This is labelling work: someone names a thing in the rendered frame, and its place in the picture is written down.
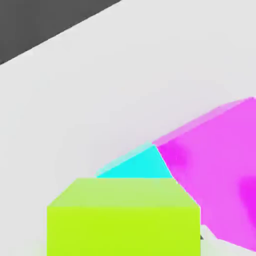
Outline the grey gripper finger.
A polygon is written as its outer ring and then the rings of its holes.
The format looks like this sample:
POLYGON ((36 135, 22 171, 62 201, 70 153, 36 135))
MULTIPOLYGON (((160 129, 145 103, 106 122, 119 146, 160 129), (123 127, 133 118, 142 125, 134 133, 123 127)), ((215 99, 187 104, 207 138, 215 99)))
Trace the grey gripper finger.
POLYGON ((207 239, 200 236, 200 256, 209 256, 210 243, 207 239))

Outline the small lime green cube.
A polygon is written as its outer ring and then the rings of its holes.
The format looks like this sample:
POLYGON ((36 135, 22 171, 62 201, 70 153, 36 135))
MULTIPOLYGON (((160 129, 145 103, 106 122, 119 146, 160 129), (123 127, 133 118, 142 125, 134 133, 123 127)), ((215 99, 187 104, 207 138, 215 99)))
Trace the small lime green cube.
POLYGON ((201 256, 201 209, 173 178, 79 178, 47 206, 47 256, 201 256))

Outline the large magenta box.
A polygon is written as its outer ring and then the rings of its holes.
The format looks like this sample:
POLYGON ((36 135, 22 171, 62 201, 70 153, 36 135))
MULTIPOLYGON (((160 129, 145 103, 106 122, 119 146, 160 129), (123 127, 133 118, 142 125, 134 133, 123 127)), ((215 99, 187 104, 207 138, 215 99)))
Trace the large magenta box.
POLYGON ((223 104, 154 144, 202 224, 256 252, 256 98, 223 104))

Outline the large cyan box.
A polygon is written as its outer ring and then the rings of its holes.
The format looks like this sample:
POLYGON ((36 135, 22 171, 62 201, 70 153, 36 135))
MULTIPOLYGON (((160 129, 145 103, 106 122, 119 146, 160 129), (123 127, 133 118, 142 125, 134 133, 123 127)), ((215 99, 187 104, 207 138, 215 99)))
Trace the large cyan box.
POLYGON ((98 178, 171 178, 156 145, 147 142, 114 159, 96 173, 98 178))

